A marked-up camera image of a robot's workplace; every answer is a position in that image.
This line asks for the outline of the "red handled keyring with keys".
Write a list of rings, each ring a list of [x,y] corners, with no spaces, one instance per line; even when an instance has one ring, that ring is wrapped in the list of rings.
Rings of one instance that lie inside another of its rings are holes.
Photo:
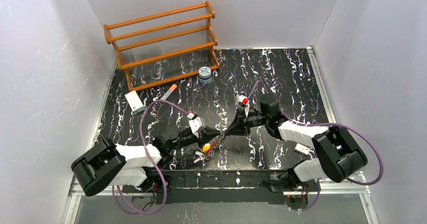
[[[213,158],[213,155],[218,149],[218,147],[221,145],[223,141],[222,137],[216,138],[212,143],[205,144],[202,148],[195,150],[193,152],[194,156],[194,163],[197,162],[204,162],[204,161],[210,161]]]

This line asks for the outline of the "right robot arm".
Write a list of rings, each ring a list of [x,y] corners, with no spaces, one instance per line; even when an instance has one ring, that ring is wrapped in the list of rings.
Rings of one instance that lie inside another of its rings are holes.
[[[340,183],[367,165],[366,154],[345,127],[297,123],[281,112],[272,94],[262,95],[259,103],[260,110],[256,110],[247,97],[237,95],[236,116],[224,135],[248,136],[252,128],[264,126],[276,139],[312,148],[317,157],[289,168],[284,179],[286,183],[298,185],[326,178]]]

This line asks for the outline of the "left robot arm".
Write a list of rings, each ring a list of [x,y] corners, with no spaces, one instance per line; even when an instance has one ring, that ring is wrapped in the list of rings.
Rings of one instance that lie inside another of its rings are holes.
[[[169,126],[146,146],[115,144],[107,138],[77,158],[70,168],[86,196],[94,196],[108,186],[143,188],[147,180],[159,179],[155,168],[161,169],[171,161],[173,151],[195,143],[204,147],[219,135],[219,130],[208,126],[199,132]]]

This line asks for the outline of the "white card box right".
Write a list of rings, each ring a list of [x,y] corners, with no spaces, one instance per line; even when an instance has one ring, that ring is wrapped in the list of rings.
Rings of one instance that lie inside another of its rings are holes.
[[[300,154],[307,156],[307,155],[309,155],[311,149],[305,145],[298,143],[298,144],[296,144],[294,150]]]

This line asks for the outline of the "white card box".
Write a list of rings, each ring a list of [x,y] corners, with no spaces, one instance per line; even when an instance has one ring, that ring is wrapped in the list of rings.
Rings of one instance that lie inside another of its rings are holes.
[[[307,156],[307,155],[309,155],[311,149],[305,145],[298,143],[298,144],[296,144],[294,150],[300,154]]]
[[[136,91],[131,91],[125,95],[125,98],[132,110],[133,114],[144,112],[146,106],[142,103],[138,93]]]

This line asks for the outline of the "orange capped marker pen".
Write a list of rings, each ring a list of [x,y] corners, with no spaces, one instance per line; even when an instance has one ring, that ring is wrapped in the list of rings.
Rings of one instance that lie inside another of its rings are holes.
[[[176,90],[177,85],[173,84],[167,91],[166,93],[160,98],[160,100],[167,100],[170,95]]]

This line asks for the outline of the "small blue patterned tin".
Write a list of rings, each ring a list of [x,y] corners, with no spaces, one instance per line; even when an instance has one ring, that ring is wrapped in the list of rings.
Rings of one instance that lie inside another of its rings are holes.
[[[198,80],[201,84],[207,85],[212,82],[212,70],[208,66],[203,66],[198,70]]]

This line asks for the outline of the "white card box left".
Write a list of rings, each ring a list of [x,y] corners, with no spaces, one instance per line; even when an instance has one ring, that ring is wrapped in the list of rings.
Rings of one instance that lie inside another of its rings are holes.
[[[132,110],[133,114],[144,112],[146,106],[142,103],[138,93],[136,91],[131,91],[125,95],[125,98]]]

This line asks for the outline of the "orange wooden shelf rack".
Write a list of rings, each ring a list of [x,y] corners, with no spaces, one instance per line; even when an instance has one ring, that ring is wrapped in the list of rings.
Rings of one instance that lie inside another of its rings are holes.
[[[169,58],[206,50],[213,64],[221,68],[214,47],[218,39],[211,25],[216,16],[209,1],[162,13],[103,26],[105,40],[114,48],[117,67],[123,71],[129,91],[141,91],[198,74],[198,70],[181,73],[164,80],[135,86],[131,71]]]

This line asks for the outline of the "aluminium frame rail front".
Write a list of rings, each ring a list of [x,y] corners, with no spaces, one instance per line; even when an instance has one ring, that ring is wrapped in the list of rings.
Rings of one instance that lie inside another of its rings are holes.
[[[315,194],[318,191],[317,184],[321,186],[323,194],[369,194],[368,186],[358,185],[348,180],[335,183],[330,179],[309,181],[297,188],[285,187],[284,184],[275,184],[271,187],[268,180],[273,179],[274,174],[283,174],[284,171],[194,171],[194,170],[171,170],[165,171],[164,176],[168,191],[172,190],[246,190],[264,188],[283,194]]]

